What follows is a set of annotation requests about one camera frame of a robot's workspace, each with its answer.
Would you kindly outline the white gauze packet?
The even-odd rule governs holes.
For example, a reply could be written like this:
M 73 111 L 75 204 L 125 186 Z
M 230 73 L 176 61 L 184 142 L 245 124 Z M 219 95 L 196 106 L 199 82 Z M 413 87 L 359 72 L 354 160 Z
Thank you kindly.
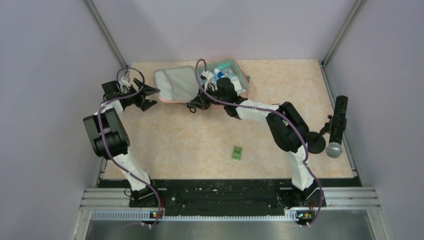
M 245 93 L 248 90 L 248 83 L 244 78 L 231 77 L 230 82 L 234 86 L 234 90 L 238 95 Z

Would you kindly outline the clear bottle green label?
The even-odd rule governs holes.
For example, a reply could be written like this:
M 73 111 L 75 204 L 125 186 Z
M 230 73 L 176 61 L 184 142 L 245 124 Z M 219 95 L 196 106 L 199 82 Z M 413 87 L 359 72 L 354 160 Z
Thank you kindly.
M 217 81 L 218 79 L 220 79 L 220 78 L 222 78 L 222 77 L 225 77 L 226 75 L 220 70 L 220 69 L 218 69 L 218 68 L 215 68 L 214 70 L 213 70 L 213 77 L 214 77 L 214 80 L 215 81 Z

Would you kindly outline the teal topped swab packet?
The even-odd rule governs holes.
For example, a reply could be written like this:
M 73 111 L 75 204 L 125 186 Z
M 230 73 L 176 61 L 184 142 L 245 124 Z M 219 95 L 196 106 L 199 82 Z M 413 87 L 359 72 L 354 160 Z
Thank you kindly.
M 217 67 L 217 69 L 220 70 L 223 73 L 233 73 L 234 72 L 230 62 L 219 65 Z

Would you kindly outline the black medical scissors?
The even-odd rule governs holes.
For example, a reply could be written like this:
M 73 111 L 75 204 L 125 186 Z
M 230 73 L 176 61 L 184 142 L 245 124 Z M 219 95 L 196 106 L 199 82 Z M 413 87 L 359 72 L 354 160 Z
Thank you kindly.
M 197 109 L 201 108 L 197 102 L 189 102 L 186 104 L 186 107 L 189 109 L 189 112 L 193 114 L 197 112 Z

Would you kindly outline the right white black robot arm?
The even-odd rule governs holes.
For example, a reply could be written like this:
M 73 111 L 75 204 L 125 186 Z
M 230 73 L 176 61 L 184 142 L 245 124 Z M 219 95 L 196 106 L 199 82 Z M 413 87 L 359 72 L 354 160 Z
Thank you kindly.
M 187 106 L 189 109 L 207 110 L 211 105 L 222 105 L 226 114 L 238 120 L 250 120 L 268 126 L 276 145 L 289 155 L 293 200 L 307 206 L 319 186 L 317 178 L 308 167 L 309 127 L 290 102 L 267 105 L 238 95 L 234 84 L 222 77 L 216 85 L 206 88 L 202 76 L 195 73 L 199 92 Z

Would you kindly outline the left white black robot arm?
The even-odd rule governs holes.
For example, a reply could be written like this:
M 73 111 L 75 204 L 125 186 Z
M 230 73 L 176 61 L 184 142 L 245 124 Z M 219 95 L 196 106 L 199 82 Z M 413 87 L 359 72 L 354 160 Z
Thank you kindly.
M 99 109 L 82 120 L 90 145 L 98 157 L 112 161 L 121 170 L 130 184 L 131 198 L 154 207 L 160 202 L 161 194 L 154 187 L 149 174 L 136 162 L 120 114 L 130 106 L 147 111 L 157 104 L 157 101 L 147 97 L 160 90 L 137 78 L 134 78 L 133 84 L 114 80 L 101 87 L 103 101 Z

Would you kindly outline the small green box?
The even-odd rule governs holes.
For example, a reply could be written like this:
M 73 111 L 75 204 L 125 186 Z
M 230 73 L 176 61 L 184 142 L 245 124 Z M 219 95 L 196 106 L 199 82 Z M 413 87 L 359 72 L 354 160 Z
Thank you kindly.
M 234 146 L 233 148 L 233 152 L 232 152 L 232 159 L 233 160 L 241 160 L 241 155 L 242 155 L 242 148 L 239 146 Z

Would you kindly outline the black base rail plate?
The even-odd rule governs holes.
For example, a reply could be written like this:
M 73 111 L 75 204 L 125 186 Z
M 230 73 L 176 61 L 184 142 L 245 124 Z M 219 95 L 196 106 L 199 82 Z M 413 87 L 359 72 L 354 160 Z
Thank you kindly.
M 253 217 L 283 215 L 286 210 L 326 207 L 316 183 L 301 193 L 288 178 L 280 179 L 156 179 L 157 193 L 133 193 L 127 180 L 101 180 L 100 188 L 123 188 L 131 208 L 161 210 L 163 216 Z

